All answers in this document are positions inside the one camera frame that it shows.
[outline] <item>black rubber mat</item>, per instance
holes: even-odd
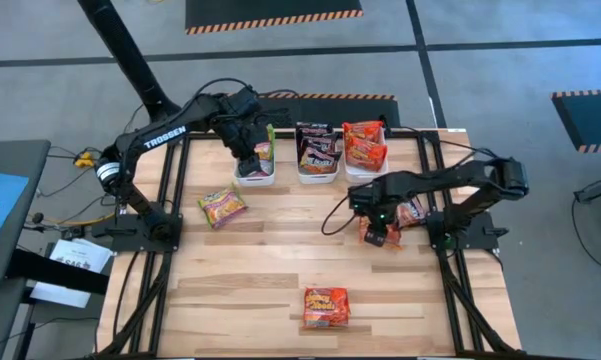
[[[260,104],[265,111],[288,109],[289,116],[284,116],[285,114],[282,113],[271,121],[275,128],[293,128],[297,121],[342,127],[343,122],[377,120],[382,115],[386,117],[389,127],[400,127],[398,103],[392,95],[300,94],[300,96],[301,98],[263,97],[260,99]]]
[[[362,16],[359,0],[187,0],[187,34]]]
[[[601,152],[601,90],[551,95],[571,142],[579,152]]]

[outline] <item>wooden table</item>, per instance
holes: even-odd
[[[442,139],[468,144],[466,132],[440,130]],[[415,140],[389,140],[391,170],[421,171]],[[181,212],[184,233],[173,257],[159,356],[415,356],[453,354],[438,261],[422,228],[404,230],[404,250],[376,248],[358,240],[358,221],[325,237],[320,226],[346,194],[344,169],[327,185],[302,185],[295,169],[293,140],[276,143],[276,181],[243,188],[249,210],[212,231],[197,200],[228,186],[234,160],[220,140],[193,140]],[[445,164],[465,149],[442,145]],[[135,182],[156,198],[165,147],[145,154]],[[173,194],[177,159],[171,173]],[[432,151],[429,153],[431,166]],[[452,191],[460,202],[474,191]],[[426,199],[421,198],[423,206]],[[351,215],[342,206],[328,229]],[[465,252],[475,302],[502,338],[520,346],[498,263],[482,250]],[[98,343],[112,336],[120,287],[131,254],[116,257]],[[122,327],[136,306],[144,255],[133,267],[122,303]],[[306,287],[346,287],[351,302],[348,329],[302,329]],[[458,304],[466,348],[471,340]],[[148,346],[152,310],[140,349]]]

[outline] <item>white container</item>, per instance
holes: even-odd
[[[294,146],[297,145],[297,141],[296,141],[296,135],[295,135],[295,131],[294,131],[294,135],[293,135],[293,140],[294,140]],[[310,184],[329,184],[332,183],[333,180],[336,179],[336,176],[338,176],[338,172],[340,172],[340,160],[338,160],[338,163],[336,164],[336,172],[331,173],[331,174],[302,174],[300,173],[300,163],[298,161],[298,150],[296,149],[296,171],[298,171],[298,178],[300,179],[300,183],[305,184],[305,185],[310,185]]]
[[[244,186],[244,187],[273,185],[273,183],[276,181],[275,159],[276,159],[276,155],[275,155],[275,149],[274,149],[273,171],[271,172],[271,175],[269,175],[269,176],[251,176],[251,177],[246,177],[246,178],[240,177],[240,174],[238,174],[238,161],[236,160],[236,168],[233,170],[233,174],[236,177],[238,184],[240,184],[241,186]]]
[[[380,133],[380,144],[386,144],[384,140],[384,131]],[[344,154],[344,169],[346,171],[347,181],[353,184],[364,184],[367,183],[378,176],[384,175],[389,172],[389,151],[387,149],[387,155],[384,157],[384,162],[382,163],[382,167],[380,171],[373,172],[369,171],[357,166],[351,166],[347,164],[347,154]]]

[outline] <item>orange and black striped tape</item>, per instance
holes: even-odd
[[[349,100],[393,100],[396,101],[394,95],[378,95],[378,94],[298,94],[302,99],[349,99]],[[293,98],[295,94],[287,92],[279,92],[270,95],[260,95],[266,98]]]
[[[552,93],[551,98],[587,95],[601,95],[601,90],[558,91]]]
[[[364,12],[362,10],[334,11],[334,12],[319,13],[319,14],[285,16],[285,17],[281,17],[281,18],[260,19],[260,20],[252,20],[252,21],[239,21],[239,22],[234,22],[234,23],[215,24],[215,25],[206,25],[206,26],[204,26],[204,25],[203,26],[193,26],[189,29],[186,29],[185,32],[189,35],[196,35],[196,34],[206,34],[206,33],[221,32],[221,31],[253,29],[253,28],[258,28],[258,27],[266,27],[266,26],[278,26],[278,25],[298,24],[298,23],[313,22],[313,21],[345,19],[345,18],[351,18],[351,17],[360,17],[363,15],[364,15]]]
[[[580,145],[578,151],[581,153],[594,153],[601,152],[601,144],[593,145]]]

